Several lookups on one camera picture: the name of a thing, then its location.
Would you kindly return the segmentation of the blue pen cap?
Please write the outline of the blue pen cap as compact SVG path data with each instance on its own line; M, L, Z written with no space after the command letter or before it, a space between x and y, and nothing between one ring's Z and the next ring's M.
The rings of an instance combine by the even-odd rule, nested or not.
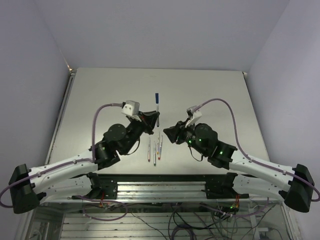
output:
M155 103L159 104L159 93L155 93Z

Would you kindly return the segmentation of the purple pen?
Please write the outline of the purple pen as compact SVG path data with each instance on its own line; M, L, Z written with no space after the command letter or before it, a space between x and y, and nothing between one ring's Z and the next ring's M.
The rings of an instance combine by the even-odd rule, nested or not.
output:
M150 163L151 162L151 138L148 138L148 143L147 143L147 161Z

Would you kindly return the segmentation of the blue pen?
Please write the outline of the blue pen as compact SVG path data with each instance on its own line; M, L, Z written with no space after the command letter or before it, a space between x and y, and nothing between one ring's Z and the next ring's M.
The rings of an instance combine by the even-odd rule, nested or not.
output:
M157 126L157 128L159 128L160 127L160 106L159 106L158 102L156 103L156 111L158 113L157 120L156 120L156 126Z

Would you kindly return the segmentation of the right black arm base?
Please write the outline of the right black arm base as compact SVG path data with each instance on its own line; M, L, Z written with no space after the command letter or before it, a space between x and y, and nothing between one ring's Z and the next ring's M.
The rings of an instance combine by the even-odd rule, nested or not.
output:
M227 174L205 175L205 185L202 192L206 194L207 199L248 199L248 193L238 193L234 190L235 178L237 173L229 172Z

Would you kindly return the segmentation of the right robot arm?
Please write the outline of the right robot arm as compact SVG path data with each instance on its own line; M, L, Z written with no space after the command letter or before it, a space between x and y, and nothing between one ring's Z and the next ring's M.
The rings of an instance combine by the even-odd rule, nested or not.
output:
M266 196L284 201L297 212L309 212L315 182L306 166L297 164L292 167L253 159L242 153L239 147L220 141L218 133L205 123L187 126L186 122L178 121L163 132L171 143L186 143L216 168L252 176L249 180L234 175L232 180L222 183L220 192L224 197L231 198L236 193Z

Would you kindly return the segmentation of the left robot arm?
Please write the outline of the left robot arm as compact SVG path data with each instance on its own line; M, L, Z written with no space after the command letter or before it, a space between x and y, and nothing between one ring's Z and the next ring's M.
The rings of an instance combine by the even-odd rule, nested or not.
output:
M101 141L84 152L56 163L28 168L17 166L8 182L15 214L27 213L40 204L71 196L96 199L102 193L98 170L109 168L129 155L142 134L152 135L160 112L127 114L128 126L112 125Z

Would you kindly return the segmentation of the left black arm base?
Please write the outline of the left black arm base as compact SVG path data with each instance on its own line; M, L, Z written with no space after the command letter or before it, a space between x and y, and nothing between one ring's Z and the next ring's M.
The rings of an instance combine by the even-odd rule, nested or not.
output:
M118 194L118 183L115 179L105 175L89 172L78 176L79 180L88 188L86 193L75 193L72 199L80 199L82 196L91 200L115 200Z

